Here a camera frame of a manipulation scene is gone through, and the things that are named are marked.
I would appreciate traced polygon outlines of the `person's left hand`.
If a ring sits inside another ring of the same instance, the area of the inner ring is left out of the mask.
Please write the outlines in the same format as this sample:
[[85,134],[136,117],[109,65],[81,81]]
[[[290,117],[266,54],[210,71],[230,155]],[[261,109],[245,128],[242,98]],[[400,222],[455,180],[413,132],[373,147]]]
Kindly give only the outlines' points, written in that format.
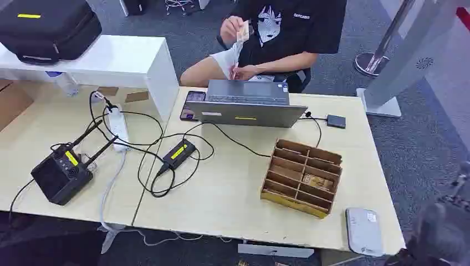
[[257,65],[246,65],[232,69],[232,80],[249,80],[258,75],[260,70]]

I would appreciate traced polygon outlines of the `person's right hand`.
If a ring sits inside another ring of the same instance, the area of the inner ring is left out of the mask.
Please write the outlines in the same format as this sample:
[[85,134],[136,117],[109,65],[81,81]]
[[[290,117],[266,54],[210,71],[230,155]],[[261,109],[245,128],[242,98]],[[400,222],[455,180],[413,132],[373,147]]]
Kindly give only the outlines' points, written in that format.
[[243,22],[243,19],[237,16],[230,16],[222,22],[219,34],[225,45],[232,45],[237,40],[237,33]]

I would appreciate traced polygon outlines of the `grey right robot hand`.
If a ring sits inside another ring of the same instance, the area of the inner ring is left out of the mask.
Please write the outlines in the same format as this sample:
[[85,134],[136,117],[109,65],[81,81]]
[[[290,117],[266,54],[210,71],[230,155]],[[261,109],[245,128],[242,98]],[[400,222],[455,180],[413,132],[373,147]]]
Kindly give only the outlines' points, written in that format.
[[469,161],[461,163],[448,193],[428,205],[418,220],[419,265],[469,265]]

